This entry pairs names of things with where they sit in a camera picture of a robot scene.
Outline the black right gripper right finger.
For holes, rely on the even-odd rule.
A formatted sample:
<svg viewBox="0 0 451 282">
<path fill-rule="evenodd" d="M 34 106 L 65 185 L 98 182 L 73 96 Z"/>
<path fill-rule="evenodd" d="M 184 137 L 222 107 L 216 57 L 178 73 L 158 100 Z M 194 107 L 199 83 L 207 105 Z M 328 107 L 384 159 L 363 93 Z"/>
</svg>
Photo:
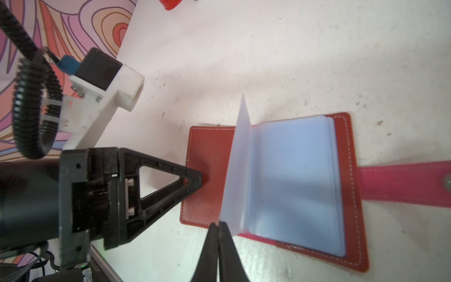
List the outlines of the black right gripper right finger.
<svg viewBox="0 0 451 282">
<path fill-rule="evenodd" d="M 218 223 L 218 258 L 221 282 L 249 282 L 226 222 Z"/>
</svg>

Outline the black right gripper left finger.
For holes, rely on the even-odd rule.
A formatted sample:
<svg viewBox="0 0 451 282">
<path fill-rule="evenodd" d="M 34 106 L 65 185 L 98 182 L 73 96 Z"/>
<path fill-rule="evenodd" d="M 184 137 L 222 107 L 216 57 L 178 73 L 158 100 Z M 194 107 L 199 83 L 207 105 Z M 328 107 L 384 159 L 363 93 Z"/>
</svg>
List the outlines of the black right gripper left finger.
<svg viewBox="0 0 451 282">
<path fill-rule="evenodd" d="M 191 282 L 216 282 L 218 269 L 218 225 L 209 226 L 207 236 Z"/>
</svg>

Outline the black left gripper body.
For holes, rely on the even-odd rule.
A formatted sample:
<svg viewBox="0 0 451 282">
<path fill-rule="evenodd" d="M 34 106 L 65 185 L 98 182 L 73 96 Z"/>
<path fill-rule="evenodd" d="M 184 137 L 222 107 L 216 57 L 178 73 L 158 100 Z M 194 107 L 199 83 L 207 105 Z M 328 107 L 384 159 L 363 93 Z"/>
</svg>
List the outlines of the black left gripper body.
<svg viewBox="0 0 451 282">
<path fill-rule="evenodd" d="M 91 242 L 129 243 L 138 221 L 140 155 L 119 148 L 66 150 L 59 159 L 1 164 L 1 257 L 60 241 L 60 264 L 88 259 Z"/>
</svg>

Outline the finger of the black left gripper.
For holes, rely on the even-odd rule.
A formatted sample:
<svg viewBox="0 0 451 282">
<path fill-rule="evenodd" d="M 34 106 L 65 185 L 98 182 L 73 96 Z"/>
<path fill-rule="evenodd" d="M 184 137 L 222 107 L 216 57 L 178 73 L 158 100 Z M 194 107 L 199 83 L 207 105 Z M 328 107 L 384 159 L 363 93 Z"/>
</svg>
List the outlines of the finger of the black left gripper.
<svg viewBox="0 0 451 282">
<path fill-rule="evenodd" d="M 201 171 L 159 159 L 158 157 L 146 155 L 127 148 L 120 148 L 118 150 L 118 158 L 121 177 L 123 179 L 129 177 L 139 178 L 139 170 L 141 167 L 145 166 L 176 175 L 182 179 L 187 179 L 190 181 L 190 184 L 195 187 L 201 187 L 203 184 Z"/>
<path fill-rule="evenodd" d="M 201 181 L 176 181 L 142 199 L 137 196 L 135 215 L 127 219 L 126 191 L 123 186 L 119 186 L 118 191 L 113 193 L 116 199 L 110 208 L 112 223 L 103 235 L 104 248 L 109 250 L 130 243 L 201 187 Z"/>
</svg>

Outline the red leather card holder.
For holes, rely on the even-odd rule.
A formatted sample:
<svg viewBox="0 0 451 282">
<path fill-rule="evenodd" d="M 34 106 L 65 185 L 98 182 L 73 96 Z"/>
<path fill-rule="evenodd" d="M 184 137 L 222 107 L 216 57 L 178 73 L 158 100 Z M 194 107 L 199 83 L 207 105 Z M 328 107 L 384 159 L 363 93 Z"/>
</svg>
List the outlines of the red leather card holder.
<svg viewBox="0 0 451 282">
<path fill-rule="evenodd" d="M 232 235 L 360 272 L 364 200 L 451 205 L 448 161 L 360 168 L 346 112 L 252 125 L 242 102 L 235 126 L 190 129 L 186 164 L 203 185 L 183 201 L 183 224 L 226 222 Z"/>
</svg>

